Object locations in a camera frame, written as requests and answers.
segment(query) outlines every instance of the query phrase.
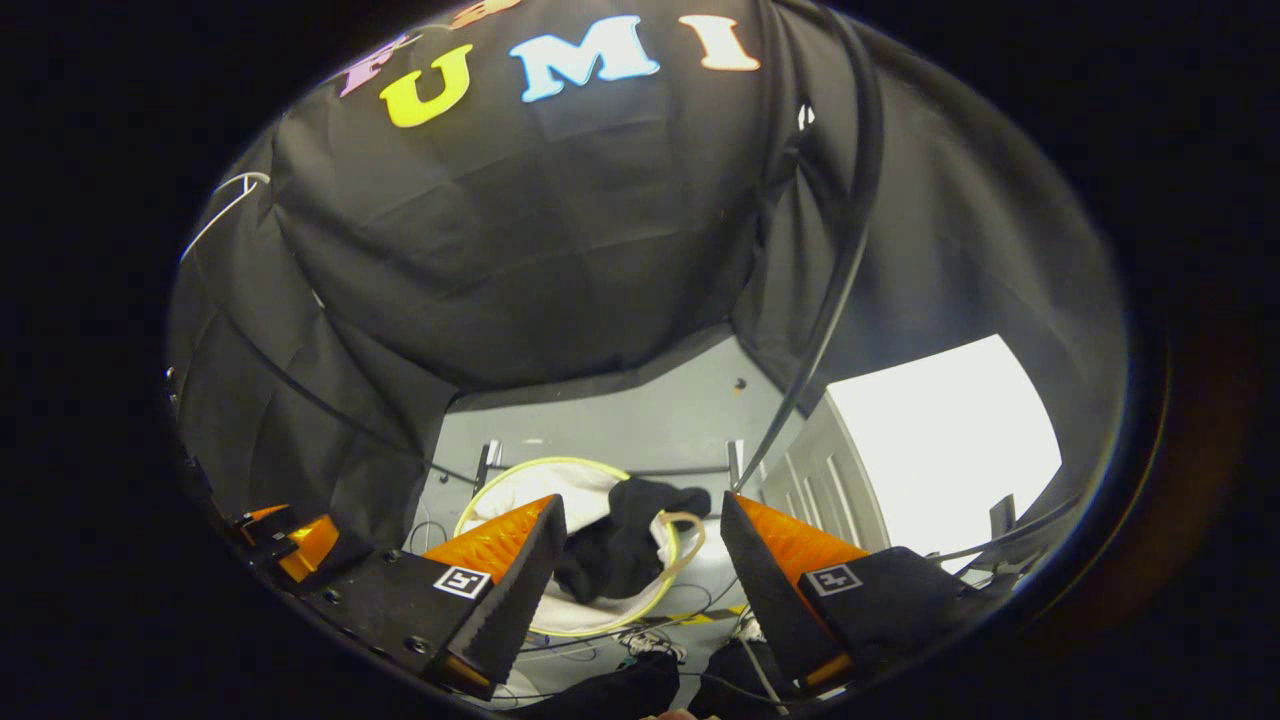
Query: orange soft pad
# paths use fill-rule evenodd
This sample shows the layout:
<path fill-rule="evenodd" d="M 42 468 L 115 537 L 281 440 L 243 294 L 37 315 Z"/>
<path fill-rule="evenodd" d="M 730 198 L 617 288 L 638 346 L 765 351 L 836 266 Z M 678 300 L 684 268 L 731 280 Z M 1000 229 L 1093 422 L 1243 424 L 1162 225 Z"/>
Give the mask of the orange soft pad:
<path fill-rule="evenodd" d="M 733 497 L 746 511 L 746 516 L 751 519 L 751 525 L 755 527 L 755 532 L 759 533 L 765 547 L 773 553 L 773 561 L 778 564 L 778 568 L 787 577 L 787 582 L 791 583 L 792 588 L 797 588 L 797 592 L 800 575 L 868 555 L 860 547 L 812 528 L 786 512 L 780 512 L 741 495 Z"/>
<path fill-rule="evenodd" d="M 547 496 L 506 515 L 499 515 L 479 528 L 472 528 L 449 542 L 426 551 L 422 557 L 445 565 L 489 573 L 493 575 L 493 583 L 498 584 L 511 564 L 516 561 L 520 548 L 525 546 L 525 539 L 534 529 L 534 523 L 538 521 L 538 516 L 550 501 L 552 496 Z"/>

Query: hand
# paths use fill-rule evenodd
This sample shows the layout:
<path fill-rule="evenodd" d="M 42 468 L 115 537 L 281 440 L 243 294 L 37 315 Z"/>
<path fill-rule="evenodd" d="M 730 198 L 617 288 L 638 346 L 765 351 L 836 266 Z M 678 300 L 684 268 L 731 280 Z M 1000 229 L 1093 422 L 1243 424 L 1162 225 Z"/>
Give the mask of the hand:
<path fill-rule="evenodd" d="M 641 720 L 698 720 L 698 719 L 694 717 L 692 714 L 689 712 L 687 710 L 680 708 L 680 710 L 668 710 L 668 711 L 663 712 L 662 715 L 659 715 L 657 717 L 654 717 L 653 715 L 650 715 L 650 716 L 644 717 Z M 713 716 L 708 717 L 707 720 L 719 720 L 719 719 L 713 715 Z"/>

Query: black garment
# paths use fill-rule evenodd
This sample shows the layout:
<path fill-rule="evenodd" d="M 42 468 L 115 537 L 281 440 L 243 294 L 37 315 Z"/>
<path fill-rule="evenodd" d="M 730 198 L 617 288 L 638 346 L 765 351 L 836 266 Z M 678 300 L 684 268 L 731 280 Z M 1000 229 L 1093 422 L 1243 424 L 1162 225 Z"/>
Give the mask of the black garment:
<path fill-rule="evenodd" d="M 769 678 L 769 684 L 783 701 L 796 700 L 795 689 L 778 671 L 773 653 L 765 643 L 751 643 L 751 652 Z M 596 720 L 639 720 L 662 715 L 671 710 L 671 702 L 680 691 L 680 666 L 664 652 L 643 652 L 635 665 L 588 678 L 548 700 L 507 711 L 508 715 L 527 720 L 564 720 L 567 717 L 593 717 Z M 707 664 L 703 685 L 689 703 L 695 717 L 716 715 L 726 720 L 764 720 L 777 717 L 773 705 L 748 697 L 727 685 L 708 680 L 722 678 L 739 688 L 758 696 L 768 696 L 760 683 L 742 643 L 733 641 L 717 650 Z"/>
<path fill-rule="evenodd" d="M 596 597 L 639 594 L 662 574 L 658 543 L 649 523 L 662 511 L 692 512 L 705 518 L 712 497 L 703 488 L 676 488 L 644 478 L 613 486 L 609 514 L 570 536 L 556 568 L 556 582 L 573 600 L 586 605 Z M 676 523 L 687 530 L 691 523 Z"/>
<path fill-rule="evenodd" d="M 673 655 L 641 652 L 630 667 L 588 678 L 554 697 L 504 712 L 527 720 L 639 720 L 662 715 L 671 708 L 671 701 L 680 691 L 678 673 Z"/>

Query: white cable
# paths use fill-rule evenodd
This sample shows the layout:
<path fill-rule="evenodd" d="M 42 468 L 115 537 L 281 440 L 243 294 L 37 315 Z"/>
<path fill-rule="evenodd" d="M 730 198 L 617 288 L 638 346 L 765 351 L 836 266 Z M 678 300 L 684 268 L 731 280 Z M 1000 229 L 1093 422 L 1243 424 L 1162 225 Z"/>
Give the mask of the white cable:
<path fill-rule="evenodd" d="M 594 644 L 586 644 L 582 647 L 575 647 L 573 650 L 562 650 L 559 652 L 549 652 L 547 655 L 539 655 L 536 657 L 530 657 L 529 660 L 517 656 L 516 662 L 534 662 L 538 660 L 547 660 L 549 657 L 559 657 L 562 655 L 573 655 L 575 652 L 582 652 L 584 650 L 595 650 L 596 652 L 599 652 Z"/>
<path fill-rule="evenodd" d="M 419 524 L 413 525 L 413 528 L 415 529 L 416 528 L 421 528 L 424 524 L 426 524 L 426 544 L 431 544 L 431 509 L 430 507 L 424 507 L 422 512 L 426 512 L 426 520 L 422 520 L 422 523 L 419 523 Z M 408 551 L 413 552 L 413 543 L 412 542 L 410 543 Z"/>
<path fill-rule="evenodd" d="M 773 691 L 773 684 L 764 676 L 764 669 L 760 667 L 760 661 L 755 659 L 755 653 L 751 652 L 751 646 L 742 638 L 737 638 L 737 642 L 742 643 L 742 648 L 746 650 L 746 657 L 751 660 L 751 666 L 755 667 L 755 674 L 759 675 L 760 683 L 764 685 L 764 692 L 769 693 L 773 702 L 778 703 L 774 705 L 774 707 L 778 708 L 778 715 L 791 715 L 786 706 L 782 705 L 782 698 L 780 698 L 778 693 Z"/>
<path fill-rule="evenodd" d="M 266 183 L 271 182 L 271 178 L 269 178 L 268 176 L 265 176 L 262 173 L 241 173 L 241 174 L 230 178 L 229 181 L 224 182 L 223 184 L 218 186 L 218 190 L 221 190 L 221 188 L 227 187 L 228 184 L 230 184 L 230 183 L 233 183 L 233 182 L 236 182 L 238 179 L 242 179 L 242 178 L 244 179 L 246 183 L 248 183 L 248 178 L 251 178 L 251 177 L 255 178 L 255 179 L 260 178 L 262 182 L 266 182 Z M 244 200 L 246 197 L 248 197 L 248 193 L 253 192 L 253 188 L 256 188 L 257 186 L 259 186 L 259 183 L 256 183 L 256 182 L 253 184 L 246 186 L 244 192 L 242 192 L 239 197 L 237 197 L 236 200 L 232 200 L 230 204 L 228 204 L 225 208 L 223 208 L 221 210 L 219 210 L 216 215 L 214 215 L 214 219 L 209 220 L 209 224 L 206 224 L 205 227 L 200 228 L 200 232 L 196 233 L 196 237 L 191 241 L 191 245 L 188 245 L 187 249 L 182 251 L 182 258 L 178 258 L 178 264 L 180 265 L 182 261 L 187 259 L 187 254 L 191 252 L 191 249 L 195 247 L 197 242 L 200 242 L 200 238 L 204 237 L 204 234 L 209 231 L 209 228 L 214 227 L 214 223 L 216 223 L 219 220 L 219 218 L 221 218 L 223 215 L 225 215 L 227 211 L 230 210 L 232 208 L 234 208 L 237 202 L 239 202 L 241 200 Z"/>

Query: yellow letter u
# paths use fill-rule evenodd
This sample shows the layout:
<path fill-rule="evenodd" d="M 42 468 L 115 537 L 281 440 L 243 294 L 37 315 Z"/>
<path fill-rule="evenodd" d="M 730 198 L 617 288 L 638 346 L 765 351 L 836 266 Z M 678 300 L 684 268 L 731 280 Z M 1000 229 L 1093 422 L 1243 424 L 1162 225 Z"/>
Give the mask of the yellow letter u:
<path fill-rule="evenodd" d="M 420 126 L 457 104 L 471 87 L 471 74 L 467 72 L 467 53 L 471 47 L 471 45 L 456 47 L 431 63 L 431 67 L 440 68 L 440 74 L 444 76 L 444 90 L 426 102 L 417 97 L 416 82 L 422 70 L 413 70 L 388 85 L 378 97 L 387 101 L 387 114 L 390 115 L 392 124 L 398 128 Z"/>

